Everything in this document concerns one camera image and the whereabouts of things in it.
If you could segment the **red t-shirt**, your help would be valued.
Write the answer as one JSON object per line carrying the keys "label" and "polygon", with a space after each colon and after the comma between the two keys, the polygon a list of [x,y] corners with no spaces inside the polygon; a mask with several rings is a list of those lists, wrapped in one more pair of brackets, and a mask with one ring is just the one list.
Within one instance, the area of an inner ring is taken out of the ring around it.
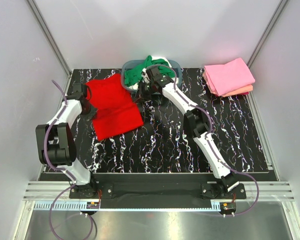
{"label": "red t-shirt", "polygon": [[121,84],[119,73],[105,79],[92,79],[85,85],[88,87],[86,98],[97,109],[92,124],[99,141],[144,125],[137,104]]}

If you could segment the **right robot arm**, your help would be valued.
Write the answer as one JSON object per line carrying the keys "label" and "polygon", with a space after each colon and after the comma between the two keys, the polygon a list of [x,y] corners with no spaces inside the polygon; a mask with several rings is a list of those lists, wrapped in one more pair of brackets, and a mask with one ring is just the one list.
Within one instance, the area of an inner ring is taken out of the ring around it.
{"label": "right robot arm", "polygon": [[231,168],[219,152],[212,137],[212,119],[210,115],[197,103],[187,97],[177,86],[177,78],[160,73],[159,67],[165,65],[152,65],[141,71],[143,80],[138,84],[138,95],[149,97],[159,93],[170,100],[183,114],[183,130],[187,137],[194,140],[208,160],[216,184],[212,188],[213,197],[229,198],[239,185]]}

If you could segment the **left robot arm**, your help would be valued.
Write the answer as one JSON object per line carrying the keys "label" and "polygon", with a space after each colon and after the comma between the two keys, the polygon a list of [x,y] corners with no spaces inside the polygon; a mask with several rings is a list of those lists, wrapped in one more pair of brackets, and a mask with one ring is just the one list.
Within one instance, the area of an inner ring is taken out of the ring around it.
{"label": "left robot arm", "polygon": [[92,121],[97,108],[90,103],[91,89],[82,83],[73,85],[72,92],[62,92],[63,102],[56,115],[46,124],[35,128],[39,161],[55,171],[62,172],[72,182],[71,191],[79,196],[93,198],[98,184],[93,174],[77,158],[77,148],[71,127],[79,116]]}

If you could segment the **white t-shirt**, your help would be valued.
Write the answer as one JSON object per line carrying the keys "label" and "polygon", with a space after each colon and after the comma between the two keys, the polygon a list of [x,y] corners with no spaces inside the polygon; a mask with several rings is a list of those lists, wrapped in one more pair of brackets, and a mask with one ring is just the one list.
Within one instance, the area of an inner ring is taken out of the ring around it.
{"label": "white t-shirt", "polygon": [[180,65],[162,56],[148,55],[144,60],[130,60],[126,62],[120,74],[122,86],[131,92],[136,92],[139,83],[149,83],[146,68],[157,65],[163,76],[168,76],[179,87],[182,83],[182,70]]}

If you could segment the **green t-shirt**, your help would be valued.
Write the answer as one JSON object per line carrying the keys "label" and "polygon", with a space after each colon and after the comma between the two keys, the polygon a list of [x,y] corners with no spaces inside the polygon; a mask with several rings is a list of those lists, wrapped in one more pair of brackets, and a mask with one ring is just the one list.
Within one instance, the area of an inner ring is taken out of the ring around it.
{"label": "green t-shirt", "polygon": [[[124,84],[127,87],[135,87],[135,88],[137,87],[138,88],[139,82],[143,81],[142,70],[144,68],[147,68],[147,67],[153,66],[153,65],[165,65],[165,66],[170,67],[170,64],[168,63],[167,60],[164,60],[164,58],[165,57],[148,55],[143,63],[137,65],[133,69],[127,70],[124,73]],[[172,79],[175,78],[175,73],[172,70],[164,68],[162,66],[159,67],[159,70],[163,75],[169,76]]]}

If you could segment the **teal plastic basket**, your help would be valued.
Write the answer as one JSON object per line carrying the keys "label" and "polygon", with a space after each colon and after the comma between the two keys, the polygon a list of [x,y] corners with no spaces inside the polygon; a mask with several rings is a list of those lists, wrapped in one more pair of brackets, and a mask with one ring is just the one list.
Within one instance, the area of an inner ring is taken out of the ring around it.
{"label": "teal plastic basket", "polygon": [[[169,66],[175,70],[175,73],[176,73],[176,77],[177,77],[177,81],[176,81],[176,85],[178,86],[178,88],[181,88],[182,87],[182,83],[183,83],[183,73],[182,73],[182,68],[181,66],[179,65],[179,63],[177,63],[176,61],[174,60],[171,60],[171,59],[166,59],[166,58],[163,58],[164,60],[167,60],[167,62],[169,63]],[[139,59],[139,60],[130,60],[128,62],[126,62],[122,69],[121,69],[121,73],[120,73],[120,82],[121,82],[121,85],[124,89],[126,89],[127,91],[129,91],[130,93],[136,93],[137,92],[137,87],[133,87],[133,86],[126,86],[125,85],[125,72],[128,71],[128,70],[131,70],[133,69],[134,67],[136,67],[137,65],[143,63],[144,60],[142,59]]]}

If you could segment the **folded pink t-shirt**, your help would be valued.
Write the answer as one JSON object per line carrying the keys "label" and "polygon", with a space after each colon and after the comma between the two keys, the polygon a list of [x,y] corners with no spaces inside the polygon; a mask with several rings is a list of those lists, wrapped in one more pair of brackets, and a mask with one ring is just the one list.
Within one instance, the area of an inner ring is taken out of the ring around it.
{"label": "folded pink t-shirt", "polygon": [[242,58],[236,58],[226,64],[206,65],[203,73],[218,95],[227,94],[247,85],[253,86],[255,83],[255,78]]}

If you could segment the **folded salmon t-shirt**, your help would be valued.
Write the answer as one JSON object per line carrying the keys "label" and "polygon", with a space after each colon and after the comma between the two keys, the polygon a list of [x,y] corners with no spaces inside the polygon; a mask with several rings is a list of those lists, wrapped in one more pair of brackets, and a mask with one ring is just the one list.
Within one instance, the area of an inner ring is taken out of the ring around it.
{"label": "folded salmon t-shirt", "polygon": [[217,97],[230,97],[230,96],[235,96],[235,95],[239,95],[240,93],[245,93],[245,92],[251,92],[253,90],[253,85],[250,84],[250,85],[247,85],[247,86],[244,86],[244,87],[241,87],[241,88],[238,88],[234,91],[231,91],[231,92],[228,92],[226,94],[223,94],[223,95],[218,95],[217,94],[217,91],[216,90],[213,90],[213,88],[210,86],[209,84],[209,81],[208,81],[208,77],[206,75],[206,73],[204,72],[203,73],[203,79],[205,80],[210,92],[214,95],[216,95]]}

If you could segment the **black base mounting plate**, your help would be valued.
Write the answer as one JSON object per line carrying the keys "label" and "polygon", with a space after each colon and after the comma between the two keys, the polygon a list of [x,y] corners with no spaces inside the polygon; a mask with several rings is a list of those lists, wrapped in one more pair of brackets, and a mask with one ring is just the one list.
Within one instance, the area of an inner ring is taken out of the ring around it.
{"label": "black base mounting plate", "polygon": [[113,199],[136,194],[152,196],[186,196],[204,200],[244,200],[245,187],[232,173],[216,179],[211,173],[95,173],[94,186],[75,186],[71,199]]}

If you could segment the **aluminium frame rail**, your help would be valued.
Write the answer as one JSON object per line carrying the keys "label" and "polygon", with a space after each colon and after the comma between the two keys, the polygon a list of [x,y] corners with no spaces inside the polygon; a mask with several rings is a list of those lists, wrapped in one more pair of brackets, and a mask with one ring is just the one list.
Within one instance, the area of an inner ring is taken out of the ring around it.
{"label": "aluminium frame rail", "polygon": [[[30,181],[23,195],[24,201],[52,201],[65,191],[60,198],[69,198],[70,184],[67,181]],[[105,182],[101,184],[103,199],[110,199],[121,194],[189,194],[203,196],[208,193],[208,184],[199,182]],[[260,201],[293,201],[294,196],[288,182],[282,181],[242,181],[233,190],[237,195],[243,194],[247,201],[256,196]]]}

